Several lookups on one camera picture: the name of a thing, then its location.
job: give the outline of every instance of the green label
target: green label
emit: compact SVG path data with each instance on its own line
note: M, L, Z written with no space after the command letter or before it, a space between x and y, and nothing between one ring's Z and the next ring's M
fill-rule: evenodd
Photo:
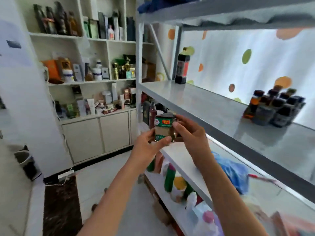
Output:
M155 117L154 125L157 127L171 127L173 123L172 118Z
M165 138L166 136L163 136L163 135L155 135L155 140L156 141L159 141L159 140L161 140L161 139L163 139L163 138Z

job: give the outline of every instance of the white tile floor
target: white tile floor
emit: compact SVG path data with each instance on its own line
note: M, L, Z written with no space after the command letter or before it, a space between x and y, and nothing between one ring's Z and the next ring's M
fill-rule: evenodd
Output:
M76 172L82 222L90 217L92 205L100 201L104 188L109 187L129 155L130 151ZM45 185L39 177L33 186L25 236L42 236L44 189ZM156 217L152 208L153 201L145 184L136 183L121 219L117 236L175 236L176 233L172 227L166 227Z

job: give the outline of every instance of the right hand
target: right hand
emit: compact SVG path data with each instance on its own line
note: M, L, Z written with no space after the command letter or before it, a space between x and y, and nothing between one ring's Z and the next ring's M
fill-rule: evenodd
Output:
M200 168L208 157L213 157L206 132L203 127L186 117L176 115L176 118L177 122L173 122L173 127L181 137L175 138L175 141L185 143L194 164Z

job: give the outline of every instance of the orange dot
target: orange dot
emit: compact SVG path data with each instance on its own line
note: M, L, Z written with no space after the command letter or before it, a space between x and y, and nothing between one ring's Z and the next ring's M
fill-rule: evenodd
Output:
M199 70L198 70L198 72L201 72L201 71L203 71L203 64L200 64L200 65L199 65Z
M235 84L230 84L229 85L229 91L232 93L235 90Z
M207 31L203 31L202 39L206 39Z
M168 31L168 38L169 39L174 39L175 38L175 29L170 29Z
M296 37L303 29L301 28L291 28L291 29L279 29L276 32L276 36L278 39L286 40Z
M292 84L292 79L287 76L283 76L280 78L277 78L274 85L280 85L284 89L289 88Z

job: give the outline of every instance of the curtain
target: curtain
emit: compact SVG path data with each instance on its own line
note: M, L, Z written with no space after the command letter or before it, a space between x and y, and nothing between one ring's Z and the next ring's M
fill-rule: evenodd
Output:
M315 29L183 32L187 82L249 104L254 90L292 87L306 98L295 122L315 129Z

